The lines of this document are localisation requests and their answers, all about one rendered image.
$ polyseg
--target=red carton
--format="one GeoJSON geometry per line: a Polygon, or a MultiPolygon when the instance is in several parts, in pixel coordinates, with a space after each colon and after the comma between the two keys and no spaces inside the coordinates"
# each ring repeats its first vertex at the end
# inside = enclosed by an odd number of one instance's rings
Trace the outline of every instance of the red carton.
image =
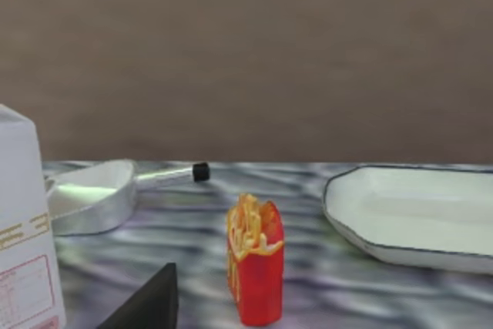
{"type": "Polygon", "coordinates": [[[242,194],[227,214],[227,280],[247,326],[278,321],[283,306],[284,231],[272,202],[242,194]]]}

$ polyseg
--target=handle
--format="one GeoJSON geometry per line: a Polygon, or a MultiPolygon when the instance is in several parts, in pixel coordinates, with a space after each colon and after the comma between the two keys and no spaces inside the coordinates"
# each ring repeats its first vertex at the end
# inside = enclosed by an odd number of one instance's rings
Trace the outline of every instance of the handle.
{"type": "Polygon", "coordinates": [[[195,163],[192,166],[144,173],[135,178],[137,190],[154,190],[165,186],[190,182],[207,181],[210,168],[207,163],[195,163]]]}

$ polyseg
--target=red box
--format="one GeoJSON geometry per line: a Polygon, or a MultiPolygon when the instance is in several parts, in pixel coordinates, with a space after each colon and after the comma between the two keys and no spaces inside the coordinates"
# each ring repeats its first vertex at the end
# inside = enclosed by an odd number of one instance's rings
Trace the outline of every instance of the red box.
{"type": "Polygon", "coordinates": [[[267,202],[258,206],[261,233],[267,240],[267,247],[246,250],[233,247],[233,219],[235,214],[245,212],[242,210],[244,197],[241,196],[239,204],[228,213],[227,279],[241,322],[247,326],[264,326],[278,321],[282,316],[283,224],[274,203],[267,202]]]}

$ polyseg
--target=table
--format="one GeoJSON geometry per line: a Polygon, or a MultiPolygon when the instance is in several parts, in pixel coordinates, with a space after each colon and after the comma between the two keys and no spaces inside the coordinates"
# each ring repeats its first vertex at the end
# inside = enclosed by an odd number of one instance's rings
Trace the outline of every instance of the table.
{"type": "MultiPolygon", "coordinates": [[[[45,172],[89,164],[46,163],[45,172]]],[[[283,319],[271,328],[490,328],[491,277],[383,264],[334,231],[321,211],[321,189],[353,166],[214,163],[208,183],[142,193],[135,216],[118,230],[57,238],[67,329],[101,323],[167,262],[179,270],[178,328],[243,327],[227,290],[225,257],[226,210],[242,192],[276,202],[285,226],[283,319]]]]}

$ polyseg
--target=white bowl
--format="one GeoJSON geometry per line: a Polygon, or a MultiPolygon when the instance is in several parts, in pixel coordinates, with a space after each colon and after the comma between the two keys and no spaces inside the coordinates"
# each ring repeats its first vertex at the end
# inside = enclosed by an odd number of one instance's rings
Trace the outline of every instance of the white bowl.
{"type": "Polygon", "coordinates": [[[493,273],[493,174],[361,166],[327,182],[324,213],[379,260],[493,273]]]}

